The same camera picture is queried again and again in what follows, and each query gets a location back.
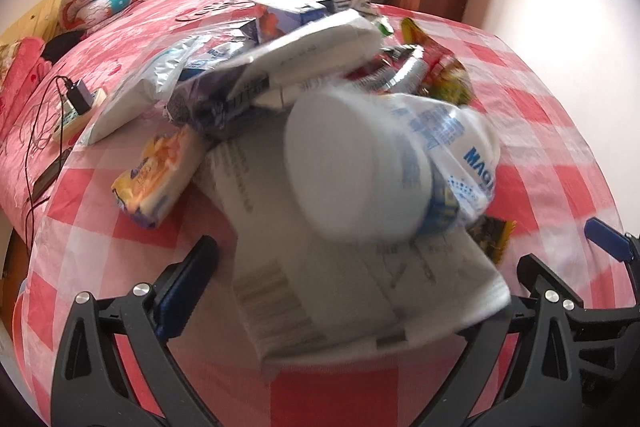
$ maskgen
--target pink bedsheet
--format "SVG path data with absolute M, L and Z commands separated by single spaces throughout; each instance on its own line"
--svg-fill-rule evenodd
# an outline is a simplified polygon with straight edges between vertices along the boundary
M 533 252 L 585 307 L 634 305 L 624 264 L 584 237 L 585 221 L 593 216 L 620 229 L 609 187 L 573 121 L 540 79 L 499 38 L 482 30 L 380 9 L 396 30 L 386 44 L 401 41 L 400 23 L 412 17 L 456 54 L 478 96 L 474 106 L 498 132 L 500 164 L 488 213 L 518 222 L 500 263 L 511 292 L 523 294 L 516 265 Z M 220 247 L 220 265 L 170 349 L 223 425 L 410 425 L 458 359 L 462 338 L 452 335 L 378 360 L 261 373 L 236 307 L 232 274 L 238 238 L 224 214 L 193 184 L 156 230 L 138 227 L 114 203 L 114 179 L 139 161 L 150 136 L 170 129 L 161 112 L 150 110 L 97 144 L 77 146 L 56 184 L 34 243 L 22 306 L 25 380 L 43 417 L 49 418 L 54 363 L 75 295 L 124 295 L 139 282 L 156 280 L 207 234 Z M 474 413 L 491 405 L 500 389 L 515 337 L 505 341 Z M 156 410 L 126 346 L 119 343 L 118 349 L 136 396 Z
M 0 150 L 0 206 L 22 238 L 25 238 L 25 217 L 30 207 L 24 175 L 24 156 L 37 105 L 49 80 L 56 74 L 64 74 L 74 80 L 82 78 L 90 90 L 102 87 L 110 92 L 118 85 L 140 52 L 155 38 L 213 23 L 217 16 L 228 18 L 230 11 L 239 12 L 238 15 L 241 16 L 244 10 L 250 10 L 252 1 L 254 0 L 145 1 L 128 15 L 78 44 L 53 67 L 24 105 L 22 114 Z M 47 143 L 47 137 L 60 116 L 59 103 L 56 88 L 51 86 L 36 128 L 36 137 L 42 137 L 40 147 L 32 152 L 28 160 L 30 186 L 33 186 L 34 181 L 58 156 L 57 144 L 52 141 Z M 43 211 L 44 206 L 41 206 L 35 212 L 36 230 Z

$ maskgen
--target white package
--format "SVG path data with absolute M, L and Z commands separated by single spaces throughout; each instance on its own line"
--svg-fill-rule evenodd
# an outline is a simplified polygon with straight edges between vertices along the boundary
M 238 235 L 234 292 L 263 361 L 351 362 L 443 338 L 495 314 L 510 292 L 464 229 L 392 247 L 330 243 L 296 204 L 285 118 L 209 152 L 196 183 Z
M 356 10 L 345 10 L 227 60 L 218 70 L 246 65 L 227 97 L 230 100 L 265 74 L 269 88 L 279 89 L 319 76 L 348 73 L 366 64 L 381 46 L 380 30 Z

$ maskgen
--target black cloth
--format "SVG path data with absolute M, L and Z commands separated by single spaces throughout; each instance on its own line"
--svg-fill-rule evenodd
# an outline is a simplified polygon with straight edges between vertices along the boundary
M 42 58 L 49 60 L 51 64 L 55 64 L 81 41 L 82 36 L 84 36 L 84 30 L 62 33 L 57 37 L 53 37 L 47 42 L 47 45 L 44 46 Z

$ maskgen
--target plastic bag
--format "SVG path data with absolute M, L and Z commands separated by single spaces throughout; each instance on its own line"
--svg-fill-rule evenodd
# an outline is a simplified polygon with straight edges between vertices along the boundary
M 166 106 L 175 123 L 188 123 L 209 139 L 237 136 L 273 114 L 260 95 L 364 65 L 380 50 L 382 35 L 355 10 L 311 22 L 213 70 L 178 84 Z
M 394 244 L 466 226 L 494 197 L 498 137 L 469 107 L 321 89 L 296 102 L 284 142 L 296 199 L 329 241 Z
M 325 241 L 291 190 L 284 120 L 219 144 L 195 179 L 238 236 L 233 292 L 260 360 L 375 359 L 463 330 L 508 304 L 509 287 L 463 229 L 388 247 Z
M 256 45 L 257 42 L 247 36 L 234 36 L 229 42 L 223 42 L 206 53 L 191 57 L 182 70 L 178 82 L 184 82 L 205 71 L 210 71 L 220 62 L 242 55 Z
M 131 72 L 110 94 L 97 120 L 80 139 L 91 145 L 109 136 L 158 102 L 171 97 L 190 57 L 229 39 L 245 35 L 249 20 L 204 26 L 196 31 L 162 36 L 148 45 L 132 65 Z
M 422 82 L 419 94 L 454 105 L 468 105 L 475 97 L 469 74 L 451 50 L 428 36 L 414 20 L 402 20 L 402 37 L 406 44 L 423 46 L 428 58 L 429 73 Z

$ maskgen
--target snack bag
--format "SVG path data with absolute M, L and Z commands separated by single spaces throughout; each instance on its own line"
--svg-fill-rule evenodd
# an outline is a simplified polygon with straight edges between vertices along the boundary
M 465 67 L 453 52 L 438 44 L 409 17 L 402 20 L 401 28 L 405 44 L 419 44 L 435 58 L 423 82 L 429 96 L 454 105 L 468 105 L 476 95 Z
M 515 221 L 504 221 L 484 215 L 466 231 L 486 256 L 498 266 L 516 225 Z
M 208 148 L 188 125 L 171 136 L 156 136 L 147 143 L 138 166 L 111 185 L 118 206 L 141 227 L 156 228 L 187 188 Z

